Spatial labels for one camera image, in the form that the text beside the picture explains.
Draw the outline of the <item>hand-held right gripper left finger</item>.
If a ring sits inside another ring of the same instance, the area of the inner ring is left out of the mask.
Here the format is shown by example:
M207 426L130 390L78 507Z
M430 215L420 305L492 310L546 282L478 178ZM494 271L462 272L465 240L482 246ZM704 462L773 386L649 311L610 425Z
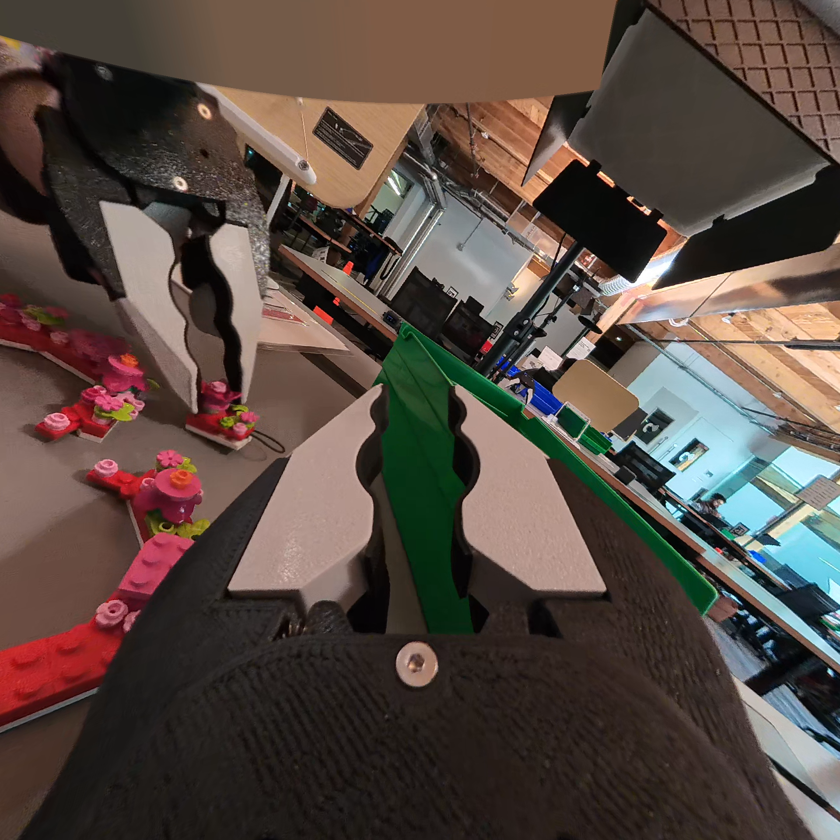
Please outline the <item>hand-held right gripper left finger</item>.
M382 512L388 388L378 384L294 449L227 585L233 597L318 602L386 617L390 579Z

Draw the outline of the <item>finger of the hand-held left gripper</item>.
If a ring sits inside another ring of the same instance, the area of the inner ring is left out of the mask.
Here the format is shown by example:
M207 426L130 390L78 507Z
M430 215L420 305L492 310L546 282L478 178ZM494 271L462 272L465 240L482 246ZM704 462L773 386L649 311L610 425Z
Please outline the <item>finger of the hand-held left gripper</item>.
M122 282L118 309L165 383L194 413L198 368L186 344L186 317L172 295L172 237L136 206L100 201L99 208Z
M223 224L181 246L179 310L198 381L221 374L241 399L253 379L262 313L249 230Z

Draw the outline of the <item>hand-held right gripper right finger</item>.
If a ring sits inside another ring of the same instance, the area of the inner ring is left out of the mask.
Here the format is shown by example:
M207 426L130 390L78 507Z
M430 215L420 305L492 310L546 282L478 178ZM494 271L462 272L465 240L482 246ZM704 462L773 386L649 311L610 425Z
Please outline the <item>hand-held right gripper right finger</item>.
M486 612L555 597L594 600L606 583L546 454L461 385L448 393L455 502L451 569Z

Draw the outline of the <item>lego section dark pink rose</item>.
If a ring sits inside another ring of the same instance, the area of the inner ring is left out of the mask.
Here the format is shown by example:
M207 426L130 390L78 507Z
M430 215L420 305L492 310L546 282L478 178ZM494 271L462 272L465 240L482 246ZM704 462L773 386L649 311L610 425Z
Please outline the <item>lego section dark pink rose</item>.
M241 402L224 380L201 381L198 411L185 418L185 430L216 445L239 451L248 445L259 415Z

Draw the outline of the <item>lego section light pink flower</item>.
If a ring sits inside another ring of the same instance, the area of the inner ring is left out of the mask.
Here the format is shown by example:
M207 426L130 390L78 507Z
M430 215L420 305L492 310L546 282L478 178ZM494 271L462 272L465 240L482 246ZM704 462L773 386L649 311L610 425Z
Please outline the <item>lego section light pink flower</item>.
M97 443L116 427L137 419L144 408L145 401L133 388L113 392L102 384L91 385L75 403L46 415L35 426L35 434L48 442L76 435Z

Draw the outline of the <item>red lego section small flowers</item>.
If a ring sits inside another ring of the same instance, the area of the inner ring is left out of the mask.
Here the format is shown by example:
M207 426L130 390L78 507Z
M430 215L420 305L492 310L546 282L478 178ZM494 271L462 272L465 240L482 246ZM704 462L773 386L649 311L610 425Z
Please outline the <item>red lego section small flowers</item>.
M135 395L157 390L125 339L67 325L60 308L23 303L1 296L1 344L35 352L109 394Z

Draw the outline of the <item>person's left hand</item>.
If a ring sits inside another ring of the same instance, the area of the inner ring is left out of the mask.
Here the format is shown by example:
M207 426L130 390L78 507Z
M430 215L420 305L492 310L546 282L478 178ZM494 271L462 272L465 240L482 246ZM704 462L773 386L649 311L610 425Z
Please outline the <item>person's left hand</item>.
M18 69L2 76L2 156L18 179L42 197L47 197L42 175L44 141L36 113L55 102L56 90L38 70Z

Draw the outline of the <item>green plastic bin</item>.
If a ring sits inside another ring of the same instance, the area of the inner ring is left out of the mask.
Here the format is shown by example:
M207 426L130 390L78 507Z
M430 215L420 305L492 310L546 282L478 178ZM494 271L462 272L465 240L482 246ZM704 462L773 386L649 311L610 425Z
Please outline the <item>green plastic bin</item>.
M452 386L465 387L521 437L557 459L646 543L675 577L701 615L718 593L583 458L509 393L483 378L435 341L403 322L376 384L387 386L389 422L382 437L383 478L413 574L419 605L432 634L472 634L465 598L450 567L456 501L465 485L454 463L455 436L448 425Z

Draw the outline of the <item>white metal bar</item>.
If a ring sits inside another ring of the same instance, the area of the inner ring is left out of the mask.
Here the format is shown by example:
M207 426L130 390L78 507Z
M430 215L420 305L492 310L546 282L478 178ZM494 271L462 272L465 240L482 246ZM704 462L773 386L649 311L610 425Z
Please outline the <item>white metal bar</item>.
M312 186L317 183L318 178L309 162L276 133L263 127L261 123L234 104L219 89L202 82L197 83L197 86L215 99L223 118L234 128L248 147L273 164L284 175L289 176L292 181L305 186Z

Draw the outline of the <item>tan rounded board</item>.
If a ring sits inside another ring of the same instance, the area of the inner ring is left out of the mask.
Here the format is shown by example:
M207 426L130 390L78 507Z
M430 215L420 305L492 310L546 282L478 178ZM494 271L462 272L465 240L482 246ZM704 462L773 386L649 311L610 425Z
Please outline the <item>tan rounded board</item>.
M554 383L552 394L588 417L603 434L614 432L639 408L635 394L588 360L574 360Z

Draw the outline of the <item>black light stand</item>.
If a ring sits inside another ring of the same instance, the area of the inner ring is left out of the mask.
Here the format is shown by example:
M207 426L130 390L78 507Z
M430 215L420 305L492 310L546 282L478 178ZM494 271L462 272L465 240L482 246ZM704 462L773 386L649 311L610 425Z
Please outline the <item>black light stand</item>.
M507 322L491 349L485 353L482 362L476 368L478 373L488 377L503 356L508 361L512 360L513 349L530 335L536 315L583 250L583 244L574 241L563 255L555 261L549 274L541 280L530 299Z

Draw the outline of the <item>studio light with barn doors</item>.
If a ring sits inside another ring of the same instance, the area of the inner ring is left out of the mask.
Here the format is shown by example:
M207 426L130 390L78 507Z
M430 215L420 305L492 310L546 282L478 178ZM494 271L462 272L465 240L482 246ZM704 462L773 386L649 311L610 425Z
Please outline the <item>studio light with barn doors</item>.
M563 145L685 237L655 287L838 243L838 161L652 2L616 3L600 87L553 98L521 183Z

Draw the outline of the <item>brown diamond pattern panel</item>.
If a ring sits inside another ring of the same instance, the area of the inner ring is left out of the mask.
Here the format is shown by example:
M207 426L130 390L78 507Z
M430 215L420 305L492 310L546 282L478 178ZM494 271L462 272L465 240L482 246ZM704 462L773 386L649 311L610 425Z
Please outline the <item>brown diamond pattern panel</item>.
M839 155L839 41L793 1L653 1L831 158Z

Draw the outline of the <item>red lego frame pink brick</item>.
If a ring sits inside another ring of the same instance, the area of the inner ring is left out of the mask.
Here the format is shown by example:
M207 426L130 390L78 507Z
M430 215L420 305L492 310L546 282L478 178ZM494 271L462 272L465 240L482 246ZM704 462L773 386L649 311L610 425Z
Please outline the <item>red lego frame pink brick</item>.
M152 594L209 527L193 517L204 496L197 468L176 450L159 452L141 475L104 458L86 481L125 503L140 549L90 620L2 650L2 732L91 697Z

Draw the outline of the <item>silver metal rail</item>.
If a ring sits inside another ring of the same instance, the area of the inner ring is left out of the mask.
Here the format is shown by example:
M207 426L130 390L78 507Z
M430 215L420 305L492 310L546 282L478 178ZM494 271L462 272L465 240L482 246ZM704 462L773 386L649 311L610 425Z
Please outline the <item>silver metal rail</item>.
M621 324L695 319L715 314L816 305L839 300L839 244L763 266L651 290Z

